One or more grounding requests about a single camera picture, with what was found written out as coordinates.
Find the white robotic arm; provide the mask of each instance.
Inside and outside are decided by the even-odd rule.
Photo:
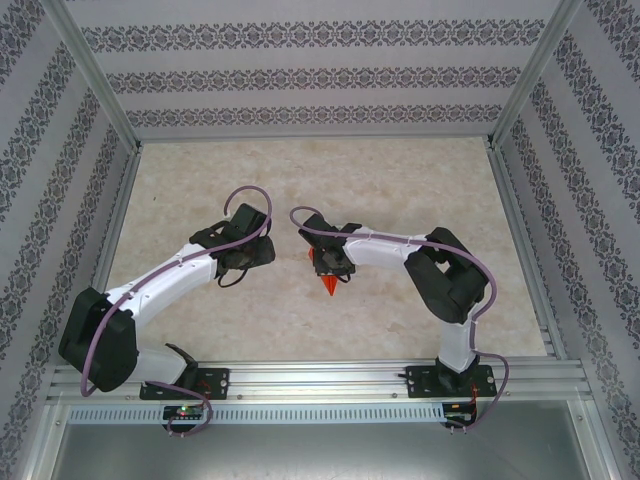
[[[111,303],[115,303],[122,295],[128,295],[129,290],[134,285],[165,265],[203,250],[205,248],[201,245],[187,243],[166,262],[161,263],[132,282],[107,291],[107,299]],[[138,361],[135,369],[127,379],[128,381],[144,382],[146,380],[154,380],[174,384],[180,378],[187,367],[185,358],[166,345],[150,345],[142,341],[140,332],[158,313],[175,300],[186,295],[194,288],[213,280],[217,274],[217,265],[218,261],[209,255],[201,255],[188,260],[181,263],[177,268],[163,272],[153,278],[140,290],[130,294],[130,298],[121,305],[120,310],[129,310],[135,321],[136,343],[138,345]]]
[[[384,236],[396,236],[403,240],[426,240],[426,235],[402,237],[388,233],[375,232],[367,227],[360,227],[353,233],[366,235],[378,234]],[[395,243],[384,240],[349,238],[344,245],[344,252],[354,265],[373,265],[375,267],[389,268],[406,272],[405,263],[412,253],[420,250],[420,245]],[[438,358],[455,372],[464,372],[475,360],[475,353],[471,350],[471,315],[467,314],[464,323],[442,322],[442,339]]]
[[[300,235],[313,249],[313,264],[318,275],[333,275],[348,281],[360,265],[407,272],[426,306],[442,320],[437,362],[453,377],[463,376],[477,364],[477,355],[471,348],[471,318],[479,307],[488,280],[473,263],[455,254],[409,242],[428,240],[468,253],[450,231],[437,228],[429,235],[406,237],[375,232],[353,223],[338,230],[317,214],[303,226],[357,236],[336,238],[300,229]],[[401,242],[393,241],[394,237]],[[446,268],[440,269],[438,265],[446,265]]]
[[[193,389],[197,362],[175,345],[145,345],[140,332],[159,312],[194,288],[213,279],[223,286],[220,281],[231,269],[242,271],[244,276],[251,268],[271,263],[275,251],[268,231],[239,242],[257,232],[266,218],[242,204],[230,221],[196,232],[174,256],[136,280],[105,294],[93,288],[84,290],[69,316],[58,348],[60,355],[80,371],[90,358],[88,378],[104,392],[125,381]],[[219,248],[234,242],[234,248]],[[177,265],[167,268],[176,261]],[[89,355],[98,325],[118,302],[119,308],[106,322],[95,351]]]

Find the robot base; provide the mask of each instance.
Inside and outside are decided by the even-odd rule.
[[[442,383],[442,368],[437,365],[411,365],[405,368],[409,398],[471,398],[472,388],[477,397],[495,397],[497,394],[493,370],[489,365],[476,365],[455,388]]]
[[[195,384],[189,390],[201,394],[209,400],[226,400],[229,390],[228,368],[198,368]],[[140,400],[194,400],[193,395],[185,395],[155,385],[142,384]]]

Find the ornate striped wall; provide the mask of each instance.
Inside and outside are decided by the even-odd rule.
[[[144,140],[488,134],[556,4],[67,6]]]
[[[130,153],[37,0],[0,2],[0,479],[18,468]]]
[[[639,39],[640,2],[584,2],[502,145],[624,478],[640,478]]]

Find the marble floor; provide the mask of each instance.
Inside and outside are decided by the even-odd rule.
[[[435,357],[439,322],[406,273],[361,267],[328,295],[288,219],[292,207],[305,204],[337,225],[397,234],[449,228],[498,280],[478,347],[546,354],[480,138],[147,145],[109,287],[148,271],[221,220],[225,199],[244,184],[273,198],[276,261],[236,287],[199,287],[158,315],[143,339],[175,343],[202,361]],[[254,192],[232,209],[240,202],[264,208]]]

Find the purple cable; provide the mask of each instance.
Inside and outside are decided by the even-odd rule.
[[[138,290],[140,290],[142,287],[144,287],[147,283],[149,283],[154,278],[156,278],[159,275],[163,274],[167,270],[170,270],[170,269],[172,269],[174,267],[182,265],[183,262],[187,262],[187,261],[189,261],[189,260],[191,260],[193,258],[200,257],[202,255],[209,255],[210,253],[221,252],[223,250],[228,250],[230,248],[238,247],[238,246],[240,246],[240,245],[242,245],[244,243],[247,243],[247,242],[253,240],[258,235],[260,235],[265,228],[267,228],[267,226],[269,225],[269,222],[271,222],[271,215],[273,213],[273,205],[271,203],[271,198],[269,197],[269,194],[264,189],[262,189],[260,187],[257,187],[255,185],[245,185],[243,187],[236,188],[233,192],[231,192],[231,195],[229,195],[229,197],[227,198],[227,201],[224,204],[224,214],[225,214],[225,216],[228,213],[229,204],[231,203],[231,200],[233,200],[233,198],[238,193],[240,193],[240,192],[242,192],[244,190],[256,190],[257,192],[260,192],[264,196],[265,200],[267,201],[267,218],[265,219],[265,221],[262,224],[262,226],[258,230],[253,232],[251,235],[248,235],[247,237],[243,238],[242,240],[238,240],[236,242],[227,243],[225,245],[221,245],[221,246],[218,246],[218,247],[208,248],[206,250],[202,250],[200,252],[196,252],[196,253],[192,253],[190,255],[187,255],[184,258],[180,259],[180,260],[174,260],[173,262],[170,262],[170,263],[164,265],[163,267],[159,268],[158,270],[155,270],[155,271],[151,272],[149,275],[147,275],[142,280],[140,280],[138,283],[136,283],[133,287],[131,287],[131,289],[128,292],[124,293],[113,304],[113,306],[107,311],[105,316],[102,318],[102,321],[98,325],[98,328],[96,329],[96,333],[93,335],[93,338],[91,339],[91,344],[89,345],[89,350],[87,351],[87,357],[85,358],[85,361],[84,361],[84,367],[82,368],[82,377],[80,379],[80,393],[82,394],[83,397],[90,396],[96,390],[96,386],[95,385],[93,387],[91,387],[91,389],[87,389],[87,382],[89,380],[89,372],[91,370],[91,363],[93,362],[93,357],[94,357],[94,355],[96,353],[96,348],[98,346],[98,342],[100,341],[100,337],[102,337],[102,334],[103,334],[105,328],[107,328],[107,323],[109,322],[111,317],[114,315],[114,313],[118,311],[118,309],[120,308],[120,306],[124,302],[126,302],[130,298],[133,298],[132,293],[136,293]],[[198,398],[200,400],[203,400],[203,402],[207,405],[207,410],[208,410],[208,412],[207,412],[207,421],[205,423],[203,423],[202,425],[199,425],[198,427],[194,428],[190,432],[186,432],[186,433],[189,433],[189,435],[200,431],[202,428],[204,428],[205,425],[207,425],[211,421],[211,416],[213,414],[213,409],[211,407],[211,403],[206,398],[204,398],[202,395],[200,395],[199,393],[192,392],[191,390],[187,390],[187,389],[184,389],[184,388],[181,388],[181,387],[176,387],[175,385],[169,385],[169,384],[161,383],[161,382],[146,382],[146,383],[150,383],[152,385],[161,386],[162,388],[168,388],[170,390],[175,390],[175,391],[181,392],[181,393],[186,393],[186,394],[192,395],[192,396],[194,396],[194,397],[196,397],[196,398]],[[175,433],[175,432],[173,432],[171,430],[171,421],[169,422],[168,429],[169,429],[169,434],[170,435],[173,435]]]
[[[299,207],[295,207],[294,209],[292,209],[289,212],[289,219],[293,222],[293,224],[306,231],[309,233],[313,233],[314,235],[323,235],[326,237],[337,237],[337,238],[363,238],[363,239],[376,239],[376,240],[385,240],[385,241],[389,241],[389,242],[395,242],[395,243],[401,243],[403,245],[420,245],[423,247],[429,247],[429,248],[436,248],[436,249],[440,249],[440,250],[445,250],[447,252],[451,252],[454,253],[455,255],[458,255],[468,261],[470,261],[471,263],[473,263],[476,267],[478,267],[480,269],[480,271],[484,274],[484,276],[489,280],[489,285],[491,285],[491,295],[489,297],[489,300],[487,300],[487,303],[485,303],[482,308],[480,310],[478,310],[472,317],[471,317],[471,329],[469,332],[469,347],[471,347],[471,350],[482,356],[482,357],[489,357],[489,358],[497,358],[498,360],[500,360],[503,364],[504,364],[504,379],[502,381],[502,385],[500,385],[500,388],[498,389],[498,393],[496,394],[496,396],[494,397],[493,401],[489,404],[489,406],[487,407],[487,409],[484,411],[484,413],[482,414],[482,416],[480,418],[478,418],[473,425],[470,425],[468,427],[462,428],[462,430],[466,433],[468,431],[473,430],[474,428],[476,428],[480,423],[482,423],[484,421],[484,419],[486,418],[487,414],[490,413],[495,406],[497,405],[498,401],[500,400],[500,397],[502,397],[502,394],[504,392],[504,389],[507,386],[507,382],[509,381],[509,363],[507,362],[507,359],[505,357],[503,357],[502,355],[499,355],[497,353],[485,353],[485,352],[480,352],[478,350],[476,350],[476,326],[478,323],[478,318],[480,317],[480,315],[483,315],[487,310],[489,310],[489,308],[491,308],[491,306],[495,303],[496,301],[496,297],[498,295],[498,285],[496,283],[496,279],[493,276],[493,274],[489,271],[489,269],[487,268],[487,266],[482,263],[480,260],[478,260],[476,257],[474,257],[473,255],[460,250],[459,248],[455,248],[455,247],[451,247],[449,245],[443,245],[441,243],[436,243],[436,242],[428,242],[426,240],[416,240],[416,239],[410,239],[410,238],[403,238],[403,237],[395,237],[392,235],[383,235],[380,233],[374,233],[374,234],[368,234],[368,233],[342,233],[342,232],[325,232],[323,230],[316,230],[314,228],[309,228],[309,227],[305,227],[304,225],[302,225],[300,222],[298,222],[295,219],[295,213],[300,211],[300,210],[306,210],[309,212],[313,212],[317,215],[320,215],[320,217],[324,218],[324,216],[322,215],[322,213],[320,213],[319,210],[313,208],[313,207],[306,207],[306,206],[299,206]]]

